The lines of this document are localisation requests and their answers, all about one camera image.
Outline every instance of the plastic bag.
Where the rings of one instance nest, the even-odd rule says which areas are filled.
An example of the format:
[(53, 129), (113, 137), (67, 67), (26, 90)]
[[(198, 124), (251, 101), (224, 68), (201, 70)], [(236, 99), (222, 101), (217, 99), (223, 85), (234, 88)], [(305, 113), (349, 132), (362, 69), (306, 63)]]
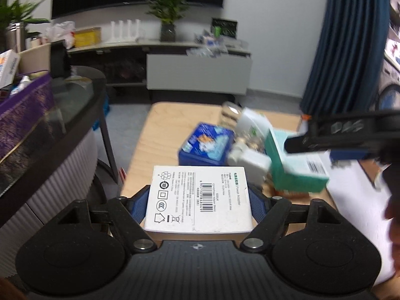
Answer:
[(73, 21), (65, 21), (47, 28), (45, 35), (50, 43), (65, 40), (65, 47), (69, 50), (75, 44), (74, 32), (75, 23)]
[(186, 50), (188, 56), (201, 56), (204, 58), (216, 58), (217, 54), (209, 48), (190, 48)]

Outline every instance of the barcode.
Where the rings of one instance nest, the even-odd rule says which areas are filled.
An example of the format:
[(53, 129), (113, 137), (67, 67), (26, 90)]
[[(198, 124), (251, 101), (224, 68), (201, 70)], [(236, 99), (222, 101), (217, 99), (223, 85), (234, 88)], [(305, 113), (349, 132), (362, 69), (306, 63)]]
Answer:
[(311, 172), (313, 172), (314, 174), (325, 174), (324, 167), (321, 163), (307, 161), (307, 164), (309, 170), (311, 170)]
[(213, 212), (213, 184), (200, 183), (200, 212)]

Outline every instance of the yellow box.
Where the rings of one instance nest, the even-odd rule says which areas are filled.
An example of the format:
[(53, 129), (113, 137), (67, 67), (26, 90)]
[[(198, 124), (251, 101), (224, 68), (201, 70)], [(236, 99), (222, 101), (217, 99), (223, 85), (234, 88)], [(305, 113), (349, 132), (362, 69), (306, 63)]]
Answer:
[(75, 47), (96, 45), (101, 42), (101, 28), (93, 27), (75, 32)]

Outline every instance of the recycling symbol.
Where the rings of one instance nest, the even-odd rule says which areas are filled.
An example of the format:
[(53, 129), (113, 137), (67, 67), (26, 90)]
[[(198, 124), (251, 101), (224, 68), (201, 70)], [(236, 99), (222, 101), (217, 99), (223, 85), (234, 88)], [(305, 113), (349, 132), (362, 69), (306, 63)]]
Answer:
[(171, 174), (168, 171), (164, 171), (161, 173), (161, 179), (162, 180), (167, 180), (171, 178)]

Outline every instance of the white stand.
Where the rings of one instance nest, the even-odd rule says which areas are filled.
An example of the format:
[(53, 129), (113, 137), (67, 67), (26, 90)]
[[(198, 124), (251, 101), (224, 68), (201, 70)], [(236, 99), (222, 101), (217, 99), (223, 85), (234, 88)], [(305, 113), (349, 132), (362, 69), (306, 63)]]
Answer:
[(123, 29), (124, 29), (124, 22), (123, 22), (123, 20), (120, 20), (119, 21), (119, 39), (118, 39), (118, 41), (119, 42), (123, 42)]
[(110, 39), (105, 42), (106, 44), (115, 44), (115, 43), (123, 43), (123, 42), (137, 42), (140, 37), (140, 27), (141, 27), (141, 21), (139, 19), (136, 19), (136, 33), (132, 37), (131, 31), (132, 31), (132, 20), (127, 21), (127, 37), (123, 37), (123, 30), (124, 30), (124, 22), (123, 20), (119, 21), (119, 35), (118, 38), (115, 37), (115, 21), (111, 22), (111, 37)]
[(132, 27), (132, 20), (127, 21), (127, 38), (126, 40), (128, 42), (137, 42), (140, 36), (140, 26), (141, 26), (141, 21), (139, 19), (136, 19), (136, 33), (132, 37), (131, 35), (131, 27)]
[(114, 44), (116, 42), (115, 40), (115, 21), (111, 22), (111, 37), (108, 41), (106, 41), (106, 44)]

